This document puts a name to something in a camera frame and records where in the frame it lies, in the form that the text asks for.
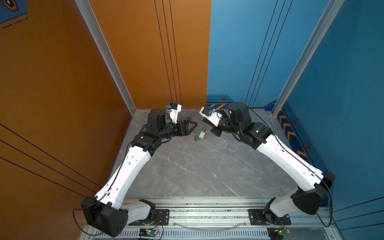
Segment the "bunch of coloured key tags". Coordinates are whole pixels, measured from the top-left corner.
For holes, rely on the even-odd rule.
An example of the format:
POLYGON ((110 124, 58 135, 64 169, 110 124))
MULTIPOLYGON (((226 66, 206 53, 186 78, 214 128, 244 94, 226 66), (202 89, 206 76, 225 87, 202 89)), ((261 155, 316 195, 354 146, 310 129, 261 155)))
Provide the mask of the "bunch of coloured key tags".
POLYGON ((205 140, 207 137, 208 137, 207 133, 205 131, 201 131, 200 133, 194 136, 194 140, 197 142, 201 142, 202 140, 205 140))

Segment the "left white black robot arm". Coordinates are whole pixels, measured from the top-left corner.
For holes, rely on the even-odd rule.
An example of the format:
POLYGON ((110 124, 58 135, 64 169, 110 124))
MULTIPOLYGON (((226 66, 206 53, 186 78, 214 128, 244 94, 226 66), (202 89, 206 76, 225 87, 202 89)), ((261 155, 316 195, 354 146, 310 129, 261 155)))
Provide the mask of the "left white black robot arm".
POLYGON ((178 121, 178 110, 153 109, 148 122, 129 143, 126 156, 109 181, 94 197, 85 197, 81 203, 88 225, 104 234, 117 237, 126 225, 143 221, 155 221, 156 205, 141 199, 135 204, 122 208, 126 193, 140 170, 154 155, 155 151, 174 137, 188 136, 197 127, 190 120, 178 121))

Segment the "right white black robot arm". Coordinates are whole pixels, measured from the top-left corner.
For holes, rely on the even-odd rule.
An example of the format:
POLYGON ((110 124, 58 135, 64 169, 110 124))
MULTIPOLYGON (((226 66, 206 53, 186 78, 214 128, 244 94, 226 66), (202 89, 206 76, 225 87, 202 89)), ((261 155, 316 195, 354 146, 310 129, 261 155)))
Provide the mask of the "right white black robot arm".
POLYGON ((212 127, 211 132, 215 136, 220 137, 223 132, 232 134, 239 142, 271 159, 297 184, 291 193, 272 198, 267 203, 263 210, 267 224, 280 224, 283 218, 299 211, 316 215, 326 197, 332 196, 335 175, 330 171, 322 172, 303 160, 266 123, 253 122, 250 112, 251 109, 244 103, 233 102, 227 111, 205 106, 200 115, 212 127))

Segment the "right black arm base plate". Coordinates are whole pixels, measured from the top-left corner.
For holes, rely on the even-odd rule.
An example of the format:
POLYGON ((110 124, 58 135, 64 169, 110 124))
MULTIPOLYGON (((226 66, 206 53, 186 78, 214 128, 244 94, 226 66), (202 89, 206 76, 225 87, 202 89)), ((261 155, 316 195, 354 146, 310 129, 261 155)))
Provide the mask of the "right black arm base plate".
POLYGON ((252 226, 266 226, 266 225, 285 225, 292 224, 289 215, 279 218, 271 211, 264 211, 262 209, 249 209, 249 220, 252 226))

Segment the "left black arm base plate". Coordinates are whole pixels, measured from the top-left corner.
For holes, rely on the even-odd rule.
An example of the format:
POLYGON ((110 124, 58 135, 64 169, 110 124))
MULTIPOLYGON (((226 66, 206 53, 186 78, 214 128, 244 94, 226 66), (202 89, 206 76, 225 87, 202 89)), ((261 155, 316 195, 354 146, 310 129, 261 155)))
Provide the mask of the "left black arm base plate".
POLYGON ((170 220, 170 210, 169 209, 156 209, 155 217, 152 221, 139 220, 129 224, 129 226, 155 226, 158 221, 163 226, 168 226, 170 220))

